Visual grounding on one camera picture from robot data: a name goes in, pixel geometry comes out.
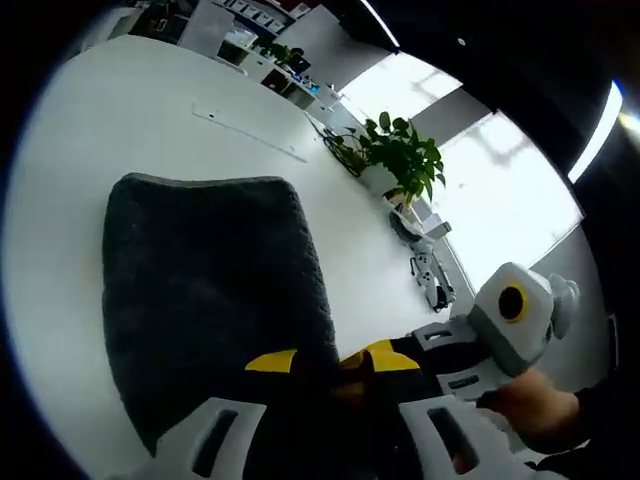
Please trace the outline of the person's right hand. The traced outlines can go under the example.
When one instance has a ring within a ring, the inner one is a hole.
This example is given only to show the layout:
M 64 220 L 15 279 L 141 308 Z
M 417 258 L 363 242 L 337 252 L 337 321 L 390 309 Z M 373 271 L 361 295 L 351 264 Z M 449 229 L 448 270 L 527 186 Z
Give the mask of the person's right hand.
M 565 452 L 588 440 L 578 397 L 555 388 L 534 368 L 486 392 L 476 406 L 503 416 L 523 443 L 541 454 Z

